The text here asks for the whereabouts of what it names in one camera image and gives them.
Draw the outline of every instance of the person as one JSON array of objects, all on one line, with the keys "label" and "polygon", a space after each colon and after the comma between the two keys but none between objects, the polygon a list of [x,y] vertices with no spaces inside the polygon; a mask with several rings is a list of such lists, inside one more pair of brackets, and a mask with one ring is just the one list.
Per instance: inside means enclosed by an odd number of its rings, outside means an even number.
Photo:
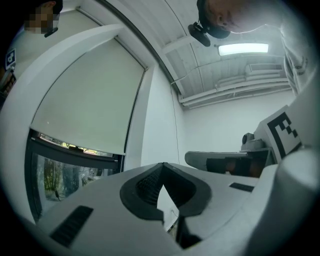
[{"label": "person", "polygon": [[218,39],[264,25],[277,27],[285,51],[284,69],[295,95],[320,81],[318,50],[308,30],[310,24],[291,5],[280,0],[198,0],[197,8],[202,27]]},{"label": "person", "polygon": [[4,103],[8,93],[14,86],[13,74],[10,72],[3,78],[8,71],[5,69],[5,55],[10,43],[19,31],[28,31],[31,33],[44,34],[47,38],[58,30],[58,20],[63,8],[63,0],[29,0],[19,2],[19,8],[13,1],[5,1],[8,6],[3,8],[9,10],[11,14],[10,26],[4,26],[2,34],[10,40],[2,40],[2,52],[0,62],[0,108]]}]

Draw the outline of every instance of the black vent grille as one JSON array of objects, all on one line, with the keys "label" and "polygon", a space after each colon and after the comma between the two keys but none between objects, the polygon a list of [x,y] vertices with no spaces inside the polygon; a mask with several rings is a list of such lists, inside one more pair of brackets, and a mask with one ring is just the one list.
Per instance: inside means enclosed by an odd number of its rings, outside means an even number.
[{"label": "black vent grille", "polygon": [[69,247],[93,210],[86,206],[78,206],[51,234],[51,238],[59,244]]}]

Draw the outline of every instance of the white wall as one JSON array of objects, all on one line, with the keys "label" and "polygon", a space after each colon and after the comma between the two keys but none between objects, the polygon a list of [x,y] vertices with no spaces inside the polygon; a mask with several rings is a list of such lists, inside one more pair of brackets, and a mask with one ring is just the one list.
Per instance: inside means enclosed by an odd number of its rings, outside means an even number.
[{"label": "white wall", "polygon": [[244,134],[253,133],[260,121],[293,100],[292,91],[284,91],[187,110],[186,150],[237,152]]},{"label": "white wall", "polygon": [[62,40],[82,31],[97,28],[99,25],[73,10],[60,14],[58,31],[45,38],[43,34],[33,34],[22,31],[12,42],[11,48],[16,48],[16,66],[14,74],[18,79],[30,64],[41,54]]}]

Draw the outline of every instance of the ceiling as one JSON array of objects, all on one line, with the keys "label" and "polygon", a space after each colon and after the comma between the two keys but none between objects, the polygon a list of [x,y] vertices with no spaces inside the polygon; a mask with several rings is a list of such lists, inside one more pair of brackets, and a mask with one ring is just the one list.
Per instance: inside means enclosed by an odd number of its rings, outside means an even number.
[{"label": "ceiling", "polygon": [[[230,34],[226,39],[209,36],[211,46],[205,47],[188,31],[188,25],[198,21],[197,0],[118,1],[143,23],[162,48],[177,77],[188,74],[180,80],[181,99],[213,90],[221,79],[245,75],[248,64],[282,65],[284,62],[281,34],[275,27],[263,26],[249,33]],[[233,43],[268,43],[269,52],[221,57],[217,46]],[[285,73],[282,72],[280,77],[285,78]]]}]

